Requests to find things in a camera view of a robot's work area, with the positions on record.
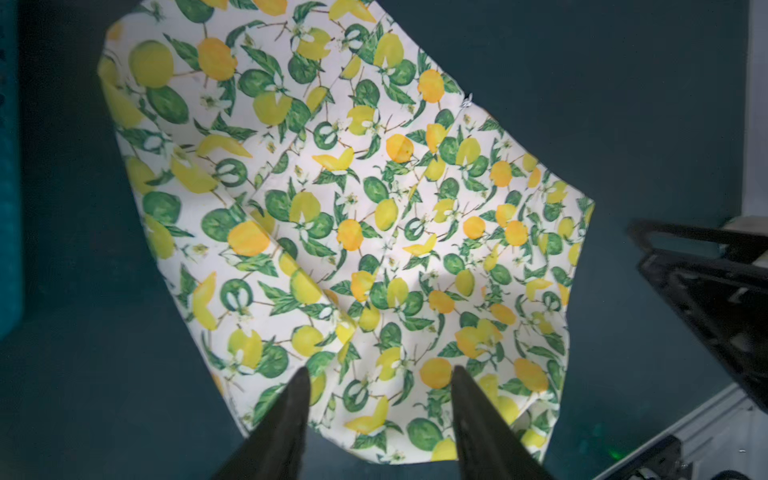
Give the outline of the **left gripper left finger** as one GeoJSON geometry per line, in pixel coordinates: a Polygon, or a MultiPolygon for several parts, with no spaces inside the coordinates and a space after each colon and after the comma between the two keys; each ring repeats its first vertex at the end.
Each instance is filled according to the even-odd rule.
{"type": "Polygon", "coordinates": [[[301,367],[259,426],[212,479],[297,479],[306,446],[311,384],[301,367]]]}

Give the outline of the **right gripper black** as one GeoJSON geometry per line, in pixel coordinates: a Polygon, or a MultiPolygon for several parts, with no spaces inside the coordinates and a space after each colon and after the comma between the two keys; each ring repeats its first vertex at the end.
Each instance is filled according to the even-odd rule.
{"type": "MultiPolygon", "coordinates": [[[[627,234],[643,251],[652,234],[767,250],[767,237],[632,219],[627,234]]],[[[725,259],[654,250],[638,264],[654,291],[762,411],[767,410],[767,270],[725,259]]]]}

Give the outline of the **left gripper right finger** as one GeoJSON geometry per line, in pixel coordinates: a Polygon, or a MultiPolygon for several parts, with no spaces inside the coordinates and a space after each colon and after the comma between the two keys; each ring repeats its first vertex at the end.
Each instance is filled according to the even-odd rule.
{"type": "Polygon", "coordinates": [[[451,380],[453,426],[463,479],[546,479],[553,476],[524,448],[462,366],[451,380]]]}

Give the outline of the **lemon print skirt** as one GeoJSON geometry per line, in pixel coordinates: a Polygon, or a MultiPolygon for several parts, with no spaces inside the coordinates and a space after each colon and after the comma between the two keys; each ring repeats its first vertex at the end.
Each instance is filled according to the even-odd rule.
{"type": "Polygon", "coordinates": [[[594,202],[373,1],[144,1],[98,76],[157,267],[243,434],[290,378],[380,464],[456,458],[465,368],[536,460],[594,202]]]}

